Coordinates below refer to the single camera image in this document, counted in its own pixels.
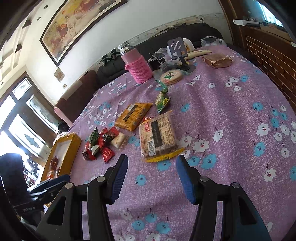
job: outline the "sofa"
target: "sofa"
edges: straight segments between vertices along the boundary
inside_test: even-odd
[[[149,60],[154,52],[161,47],[167,46],[167,41],[169,39],[177,37],[187,38],[191,40],[195,48],[199,48],[201,47],[200,39],[205,38],[206,36],[215,36],[223,39],[221,33],[208,24],[194,23],[190,25],[183,24],[179,27],[167,30],[135,47],[146,60]],[[229,48],[253,62],[252,56],[248,52],[245,52],[236,46],[230,44],[227,45]],[[76,81],[66,93],[64,93],[57,102],[54,111],[71,127],[73,122],[87,106],[97,89],[105,86],[127,72],[124,67],[125,63],[120,55],[118,55],[115,59],[107,62],[105,66],[100,66],[97,73],[95,73],[94,70],[85,73],[83,77]]]
[[[99,88],[98,76],[94,70],[86,72],[74,82],[55,104],[54,112],[68,126],[72,126]]]

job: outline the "floral tablecloth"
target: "floral tablecloth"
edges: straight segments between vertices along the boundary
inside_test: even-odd
[[[196,70],[169,86],[173,125],[190,166],[216,183],[241,184],[259,211],[272,240],[281,240],[296,219],[296,116],[272,81],[255,65],[226,46],[208,46],[233,59],[213,69],[202,57]],[[95,127],[112,127],[131,103],[154,103],[162,87],[150,79],[138,85],[129,73],[101,88],[69,132],[85,140]],[[146,116],[155,117],[155,105]],[[128,144],[105,164],[100,156],[85,161],[80,151],[71,181],[87,183],[126,154],[129,168],[119,199],[108,206],[115,240],[186,241],[198,206],[186,199],[175,158],[158,163],[141,160],[138,128]],[[83,231],[88,237],[87,210]],[[222,204],[218,204],[215,240],[220,240]]]

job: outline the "brick wall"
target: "brick wall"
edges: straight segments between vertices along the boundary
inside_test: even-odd
[[[287,98],[296,112],[296,63],[254,38],[246,36],[248,51],[254,55],[259,67]]]

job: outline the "ceiling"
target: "ceiling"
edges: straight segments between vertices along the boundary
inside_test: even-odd
[[[17,29],[12,34],[11,38],[7,40],[3,48],[0,50],[0,88],[4,85],[7,81],[5,77],[9,74],[14,72],[14,70],[19,69],[19,66],[24,66],[25,59],[21,58],[21,55],[24,52],[24,48],[21,48],[24,43],[24,39],[29,28],[34,27],[34,22],[37,20],[36,12],[39,7],[42,5],[42,2],[39,3],[31,12],[30,14],[20,23]]]

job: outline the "black sofa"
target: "black sofa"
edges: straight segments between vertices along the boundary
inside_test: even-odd
[[[194,23],[190,25],[183,24],[179,27],[167,30],[160,35],[136,45],[135,47],[146,60],[149,60],[151,55],[161,47],[166,48],[169,39],[174,39],[177,37],[187,38],[193,43],[195,48],[199,48],[201,47],[200,39],[205,38],[206,36],[215,36],[217,38],[223,39],[222,34],[217,29],[209,26],[208,24]],[[252,57],[248,54],[248,52],[245,52],[231,44],[227,44],[227,46],[243,55],[246,59],[252,61]],[[99,87],[103,87],[104,85],[126,73],[127,71],[124,69],[124,67],[125,63],[121,59],[120,55],[118,55],[114,60],[107,62],[105,66],[100,66],[97,72]]]

